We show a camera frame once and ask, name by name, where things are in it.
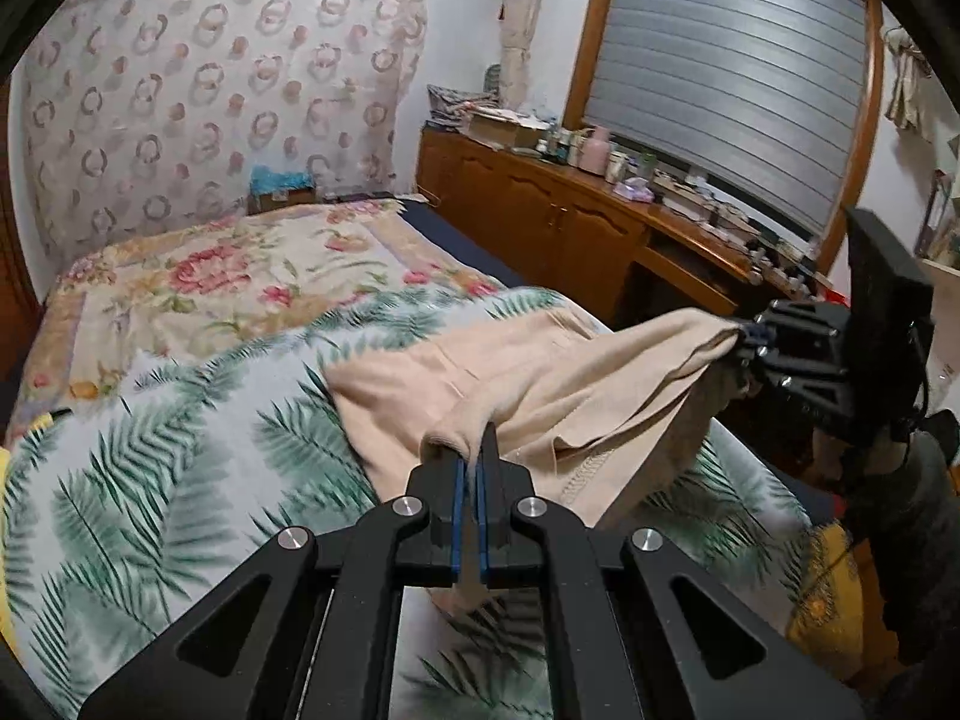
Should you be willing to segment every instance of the silver bolt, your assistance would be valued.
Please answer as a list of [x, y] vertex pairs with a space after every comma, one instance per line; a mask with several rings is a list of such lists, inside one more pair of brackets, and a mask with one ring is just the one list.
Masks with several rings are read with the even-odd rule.
[[661, 546], [664, 546], [664, 537], [653, 528], [640, 528], [634, 531], [632, 542], [640, 552], [656, 552]]
[[304, 528], [287, 528], [280, 531], [280, 535], [277, 536], [277, 543], [284, 549], [299, 549], [304, 546], [309, 538], [310, 533], [307, 533]]
[[394, 511], [401, 517], [414, 517], [419, 514], [424, 507], [424, 503], [413, 495], [403, 495], [394, 501]]
[[523, 498], [517, 502], [517, 512], [524, 517], [543, 517], [546, 514], [546, 501], [534, 496]]

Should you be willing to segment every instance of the pink bottle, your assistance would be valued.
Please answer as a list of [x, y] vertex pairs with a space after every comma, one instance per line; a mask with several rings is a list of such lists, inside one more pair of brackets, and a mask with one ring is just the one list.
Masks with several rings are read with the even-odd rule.
[[603, 175], [607, 171], [608, 159], [610, 159], [610, 131], [606, 127], [597, 127], [580, 150], [578, 167], [594, 175]]

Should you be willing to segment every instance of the floral blanket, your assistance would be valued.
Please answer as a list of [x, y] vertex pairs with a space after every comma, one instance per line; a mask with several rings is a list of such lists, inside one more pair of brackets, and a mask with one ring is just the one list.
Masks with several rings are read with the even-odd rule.
[[141, 349], [200, 360], [378, 290], [496, 289], [400, 210], [395, 199], [301, 205], [138, 238], [76, 261], [47, 300], [8, 445], [42, 413], [109, 394]]
[[[323, 367], [560, 304], [436, 281], [372, 290], [299, 330], [201, 364], [142, 354], [96, 409], [27, 433], [4, 493], [16, 645], [64, 717], [278, 530], [321, 533], [376, 504]], [[715, 421], [697, 463], [635, 513], [783, 632], [809, 522]], [[551, 717], [536, 596], [448, 616], [408, 589], [392, 718]]]

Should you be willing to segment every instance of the beige garment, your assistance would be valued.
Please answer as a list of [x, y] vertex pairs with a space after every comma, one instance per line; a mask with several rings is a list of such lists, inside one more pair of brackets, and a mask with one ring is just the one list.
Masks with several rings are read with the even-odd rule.
[[368, 352], [325, 378], [381, 499], [402, 495], [435, 445], [475, 461], [492, 421], [501, 455], [530, 469], [536, 492], [595, 525], [693, 462], [736, 377], [722, 367], [690, 391], [736, 332], [684, 309], [598, 335], [583, 314], [553, 309]]

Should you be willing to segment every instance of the gray roller blind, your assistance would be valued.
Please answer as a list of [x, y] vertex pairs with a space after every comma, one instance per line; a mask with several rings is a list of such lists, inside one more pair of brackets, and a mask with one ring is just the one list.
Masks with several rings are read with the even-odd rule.
[[611, 0], [586, 119], [822, 232], [865, 73], [865, 0]]

